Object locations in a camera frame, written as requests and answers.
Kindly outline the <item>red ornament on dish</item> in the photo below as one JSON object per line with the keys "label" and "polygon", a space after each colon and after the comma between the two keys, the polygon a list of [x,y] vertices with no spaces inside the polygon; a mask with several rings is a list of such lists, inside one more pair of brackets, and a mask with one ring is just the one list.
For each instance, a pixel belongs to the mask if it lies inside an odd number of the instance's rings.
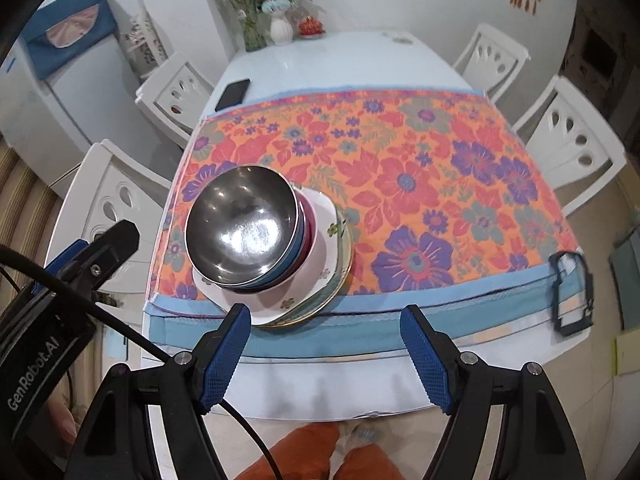
{"label": "red ornament on dish", "polygon": [[319,39],[326,31],[323,24],[313,16],[306,16],[298,23],[298,36],[302,39]]}

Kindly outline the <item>white floral square plate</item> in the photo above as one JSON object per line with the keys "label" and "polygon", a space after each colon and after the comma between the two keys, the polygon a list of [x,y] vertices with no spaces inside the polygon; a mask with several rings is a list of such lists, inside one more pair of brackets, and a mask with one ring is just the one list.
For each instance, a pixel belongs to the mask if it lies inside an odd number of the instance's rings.
{"label": "white floral square plate", "polygon": [[299,268],[284,282],[256,294],[230,292],[206,280],[198,270],[192,269],[198,290],[222,312],[227,313],[234,304],[245,304],[250,310],[254,326],[276,322],[299,307],[329,283],[337,267],[338,235],[329,228],[337,226],[337,210],[326,194],[302,186],[296,190],[306,200],[311,214],[311,248]]}

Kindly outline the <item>white chair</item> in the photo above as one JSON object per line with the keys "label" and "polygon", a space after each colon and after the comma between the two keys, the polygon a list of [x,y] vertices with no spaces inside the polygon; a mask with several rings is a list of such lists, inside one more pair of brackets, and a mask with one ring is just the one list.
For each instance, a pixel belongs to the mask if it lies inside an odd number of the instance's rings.
{"label": "white chair", "polygon": [[153,125],[185,148],[213,91],[214,85],[176,52],[145,79],[134,102]]}
{"label": "white chair", "polygon": [[140,327],[154,244],[171,182],[109,140],[93,144],[80,164],[56,219],[46,261],[75,240],[92,242],[120,220],[134,222],[139,250],[102,287],[115,303],[106,307]]}
{"label": "white chair", "polygon": [[480,23],[452,68],[496,104],[529,60],[526,47],[494,26]]}
{"label": "white chair", "polygon": [[566,77],[553,76],[512,129],[533,128],[526,150],[544,180],[557,190],[600,174],[562,207],[565,217],[588,203],[627,165],[623,142],[610,124]]}

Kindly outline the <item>magenta bowl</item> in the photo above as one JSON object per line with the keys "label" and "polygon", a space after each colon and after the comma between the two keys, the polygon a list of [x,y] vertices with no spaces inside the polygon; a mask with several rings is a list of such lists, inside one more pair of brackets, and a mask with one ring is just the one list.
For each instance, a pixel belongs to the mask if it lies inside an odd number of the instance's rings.
{"label": "magenta bowl", "polygon": [[300,246],[293,262],[274,281],[274,284],[276,285],[285,282],[297,271],[297,269],[307,259],[309,253],[311,252],[312,246],[314,246],[314,238],[316,237],[316,216],[314,215],[314,208],[312,208],[310,201],[303,191],[298,190],[296,192],[296,196],[299,203],[302,205],[303,213],[305,215],[303,243],[302,246]]}

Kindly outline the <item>white chair near right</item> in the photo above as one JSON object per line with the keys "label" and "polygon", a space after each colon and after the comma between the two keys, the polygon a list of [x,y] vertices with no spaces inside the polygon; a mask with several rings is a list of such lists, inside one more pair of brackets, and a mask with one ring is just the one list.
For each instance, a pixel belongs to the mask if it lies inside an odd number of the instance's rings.
{"label": "white chair near right", "polygon": [[588,203],[627,165],[623,142],[610,124],[566,77],[553,76],[512,129],[533,128],[526,150],[544,180],[557,190],[600,174],[562,207],[565,217]]}

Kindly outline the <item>white chair near left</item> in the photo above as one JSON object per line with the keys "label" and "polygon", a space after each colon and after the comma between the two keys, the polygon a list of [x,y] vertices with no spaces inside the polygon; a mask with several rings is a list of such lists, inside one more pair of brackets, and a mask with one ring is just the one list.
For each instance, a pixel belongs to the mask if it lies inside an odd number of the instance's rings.
{"label": "white chair near left", "polygon": [[115,303],[106,307],[140,327],[154,244],[171,182],[109,140],[93,144],[80,164],[56,219],[46,261],[75,240],[92,242],[120,220],[134,222],[139,250],[102,287]]}

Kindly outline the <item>black smartphone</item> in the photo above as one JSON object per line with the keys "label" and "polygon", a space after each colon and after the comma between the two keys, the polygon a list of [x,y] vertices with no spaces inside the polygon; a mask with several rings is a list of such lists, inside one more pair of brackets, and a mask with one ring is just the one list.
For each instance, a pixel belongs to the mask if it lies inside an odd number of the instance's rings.
{"label": "black smartphone", "polygon": [[228,84],[215,106],[216,112],[241,105],[244,102],[248,88],[250,88],[249,79],[233,81]]}

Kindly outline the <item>stainless steel bowl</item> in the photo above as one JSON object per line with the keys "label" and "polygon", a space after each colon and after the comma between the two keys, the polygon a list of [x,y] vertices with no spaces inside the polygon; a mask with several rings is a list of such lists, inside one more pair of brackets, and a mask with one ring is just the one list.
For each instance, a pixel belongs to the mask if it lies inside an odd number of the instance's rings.
{"label": "stainless steel bowl", "polygon": [[293,185],[263,166],[237,166],[204,188],[186,218],[186,252],[222,288],[258,288],[296,258],[305,218]]}

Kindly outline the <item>blue fridge cover cloth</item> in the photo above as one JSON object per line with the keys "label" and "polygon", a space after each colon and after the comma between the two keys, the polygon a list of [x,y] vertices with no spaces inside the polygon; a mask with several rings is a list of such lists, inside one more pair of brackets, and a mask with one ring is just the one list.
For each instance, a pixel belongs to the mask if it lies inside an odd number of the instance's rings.
{"label": "blue fridge cover cloth", "polygon": [[117,31],[107,0],[54,0],[34,13],[21,40],[36,77],[46,80]]}

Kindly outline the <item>white chair far left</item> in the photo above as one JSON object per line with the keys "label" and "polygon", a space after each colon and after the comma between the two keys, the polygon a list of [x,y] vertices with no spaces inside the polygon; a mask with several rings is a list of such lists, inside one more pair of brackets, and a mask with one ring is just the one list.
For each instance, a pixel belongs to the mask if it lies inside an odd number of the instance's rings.
{"label": "white chair far left", "polygon": [[185,148],[213,91],[214,85],[176,52],[145,79],[134,102],[153,125]]}

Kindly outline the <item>green rimmed round plate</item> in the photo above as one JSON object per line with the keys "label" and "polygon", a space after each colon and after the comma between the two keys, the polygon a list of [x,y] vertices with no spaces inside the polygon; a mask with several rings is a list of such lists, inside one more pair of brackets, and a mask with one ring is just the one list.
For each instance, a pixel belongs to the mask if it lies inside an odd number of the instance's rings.
{"label": "green rimmed round plate", "polygon": [[354,258],[354,243],[350,232],[347,214],[343,208],[337,208],[337,222],[331,224],[331,231],[337,240],[337,263],[332,272],[321,273],[321,288],[307,299],[295,302],[292,298],[283,300],[282,314],[275,320],[261,325],[263,330],[290,327],[308,321],[337,296],[346,283],[352,259]]}

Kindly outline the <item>white refrigerator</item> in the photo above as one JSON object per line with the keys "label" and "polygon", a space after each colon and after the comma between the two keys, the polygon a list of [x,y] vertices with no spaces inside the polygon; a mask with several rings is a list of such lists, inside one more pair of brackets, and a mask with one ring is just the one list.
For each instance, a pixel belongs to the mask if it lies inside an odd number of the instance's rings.
{"label": "white refrigerator", "polygon": [[19,36],[1,64],[1,134],[61,197],[91,145],[103,140],[171,179],[181,148],[134,104],[139,87],[119,34],[104,37],[47,79],[37,77]]}

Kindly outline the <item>blue bowl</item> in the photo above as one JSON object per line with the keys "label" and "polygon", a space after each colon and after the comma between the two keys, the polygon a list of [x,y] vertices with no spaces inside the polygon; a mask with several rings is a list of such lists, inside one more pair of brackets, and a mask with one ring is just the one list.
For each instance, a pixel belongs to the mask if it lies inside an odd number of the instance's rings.
{"label": "blue bowl", "polygon": [[237,290],[263,290],[277,286],[274,281],[295,259],[303,243],[305,215],[292,187],[297,207],[292,213],[290,200],[274,204],[271,198],[258,200],[247,209],[240,222],[238,234],[231,237],[231,245],[240,253],[239,277],[230,284]]}

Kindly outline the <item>orange trousers legs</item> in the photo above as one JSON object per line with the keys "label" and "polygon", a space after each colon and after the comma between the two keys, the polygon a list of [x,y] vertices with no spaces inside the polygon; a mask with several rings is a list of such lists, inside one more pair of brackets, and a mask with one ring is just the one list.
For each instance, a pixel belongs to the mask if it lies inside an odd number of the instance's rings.
{"label": "orange trousers legs", "polygon": [[[341,465],[331,474],[331,457],[345,437]],[[283,479],[403,479],[383,450],[385,432],[372,419],[312,422],[293,430],[269,452]]]}

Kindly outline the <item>white chair far right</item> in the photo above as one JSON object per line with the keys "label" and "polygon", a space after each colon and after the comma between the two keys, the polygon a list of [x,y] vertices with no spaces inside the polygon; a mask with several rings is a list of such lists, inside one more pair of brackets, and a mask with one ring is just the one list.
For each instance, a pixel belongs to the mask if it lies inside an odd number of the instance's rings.
{"label": "white chair far right", "polygon": [[526,47],[494,26],[480,23],[452,68],[496,104],[529,60]]}

